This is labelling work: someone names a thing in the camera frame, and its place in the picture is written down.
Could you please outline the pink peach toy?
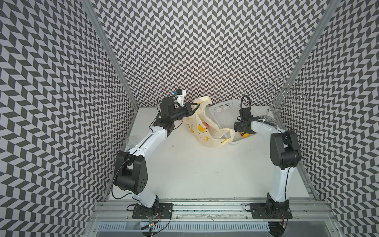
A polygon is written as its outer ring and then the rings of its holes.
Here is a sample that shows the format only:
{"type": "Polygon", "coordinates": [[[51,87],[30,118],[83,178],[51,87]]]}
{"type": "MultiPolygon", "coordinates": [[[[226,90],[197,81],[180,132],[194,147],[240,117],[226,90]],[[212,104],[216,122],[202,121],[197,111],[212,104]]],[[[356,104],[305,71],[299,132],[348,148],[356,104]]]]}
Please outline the pink peach toy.
{"type": "Polygon", "coordinates": [[[206,129],[209,129],[209,124],[208,124],[208,123],[203,122],[202,124],[203,124],[203,126],[204,126],[206,129]]]}

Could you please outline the banana print plastic bag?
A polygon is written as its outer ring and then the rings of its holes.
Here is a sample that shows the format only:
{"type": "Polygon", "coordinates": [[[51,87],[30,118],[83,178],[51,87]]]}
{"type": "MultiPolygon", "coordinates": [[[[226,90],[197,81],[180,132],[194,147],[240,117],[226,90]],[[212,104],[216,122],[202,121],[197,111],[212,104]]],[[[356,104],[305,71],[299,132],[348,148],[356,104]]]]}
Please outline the banana print plastic bag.
{"type": "Polygon", "coordinates": [[[230,144],[234,137],[235,131],[230,128],[220,128],[206,114],[206,107],[212,104],[209,96],[195,99],[194,106],[199,105],[195,113],[183,119],[184,124],[188,127],[190,133],[205,147],[218,148],[230,144]]]}

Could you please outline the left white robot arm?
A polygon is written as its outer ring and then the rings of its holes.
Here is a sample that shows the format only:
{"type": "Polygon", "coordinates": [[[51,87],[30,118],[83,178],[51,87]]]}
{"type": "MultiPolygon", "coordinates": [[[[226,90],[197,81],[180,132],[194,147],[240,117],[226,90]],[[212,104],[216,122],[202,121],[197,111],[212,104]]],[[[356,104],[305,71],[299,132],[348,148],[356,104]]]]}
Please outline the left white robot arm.
{"type": "Polygon", "coordinates": [[[154,208],[159,198],[145,189],[148,182],[147,160],[174,130],[175,122],[194,115],[199,107],[196,103],[179,103],[173,97],[162,99],[146,137],[127,152],[119,151],[117,154],[113,185],[126,191],[140,206],[154,208]]]}

